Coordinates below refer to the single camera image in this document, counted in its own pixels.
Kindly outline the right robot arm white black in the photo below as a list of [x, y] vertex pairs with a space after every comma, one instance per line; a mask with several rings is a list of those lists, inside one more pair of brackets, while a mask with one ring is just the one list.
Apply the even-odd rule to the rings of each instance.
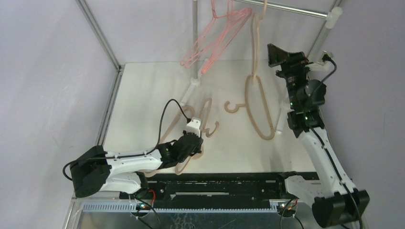
[[325, 80], [308, 79], [311, 71], [326, 71], [332, 76], [337, 64], [329, 52], [320, 62], [311, 62], [303, 52], [287, 52], [274, 44], [267, 45], [268, 66], [280, 69], [276, 76], [286, 82], [290, 109], [287, 122], [294, 136], [306, 149], [319, 182], [313, 184], [301, 175], [290, 174], [276, 185], [281, 198], [291, 195], [305, 202], [322, 228], [346, 227], [358, 222], [370, 202], [366, 190], [360, 190], [349, 178], [330, 144], [320, 107], [325, 104]]

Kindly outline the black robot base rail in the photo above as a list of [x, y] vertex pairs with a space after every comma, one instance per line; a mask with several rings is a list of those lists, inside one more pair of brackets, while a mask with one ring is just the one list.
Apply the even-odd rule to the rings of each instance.
[[242, 210], [266, 209], [276, 202], [304, 201], [287, 193], [284, 179], [288, 173], [190, 173], [157, 174], [148, 178], [148, 191], [141, 194], [121, 192], [119, 199], [153, 200], [159, 209]]

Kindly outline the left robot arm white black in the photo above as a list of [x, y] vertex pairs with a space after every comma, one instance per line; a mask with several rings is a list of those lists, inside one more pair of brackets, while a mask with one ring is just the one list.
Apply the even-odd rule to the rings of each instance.
[[67, 165], [75, 196], [85, 198], [97, 192], [116, 191], [143, 199], [149, 194], [144, 171], [175, 167], [201, 153], [202, 144], [202, 137], [184, 132], [178, 140], [134, 154], [107, 152], [102, 146], [94, 146]]

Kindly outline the pink wire hanger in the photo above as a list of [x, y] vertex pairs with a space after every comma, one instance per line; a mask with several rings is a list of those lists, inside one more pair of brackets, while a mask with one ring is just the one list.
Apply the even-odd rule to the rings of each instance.
[[212, 0], [210, 6], [211, 20], [180, 61], [181, 66], [190, 68], [202, 57], [207, 58], [201, 68], [202, 74], [219, 60], [253, 13], [251, 8], [235, 10], [233, 0]]
[[234, 7], [230, 10], [231, 15], [232, 15], [232, 20], [230, 22], [231, 25], [231, 30], [229, 32], [229, 34], [227, 35], [227, 38], [232, 38], [232, 40], [234, 39], [234, 37], [239, 33], [239, 31], [243, 28], [243, 26], [245, 25], [245, 23], [247, 22], [247, 20], [252, 16], [253, 14], [253, 10], [251, 8], [242, 8], [240, 10], [234, 10]]
[[[227, 45], [230, 43], [232, 38], [227, 38], [231, 30], [230, 22], [232, 20], [232, 15], [230, 10], [233, 8], [232, 2], [229, 0], [227, 4], [227, 13], [225, 15], [219, 16], [216, 13], [215, 1], [211, 1], [212, 9], [212, 19], [202, 33], [197, 37], [197, 40], [194, 42], [192, 49], [182, 58], [180, 65], [185, 68], [191, 67], [195, 62], [199, 60], [200, 57], [210, 53], [207, 61], [202, 65], [201, 73], [205, 74], [212, 65], [218, 60], [221, 56]], [[215, 39], [211, 40], [209, 43], [206, 43], [205, 40], [210, 35], [210, 32], [218, 20], [226, 19], [222, 33]]]

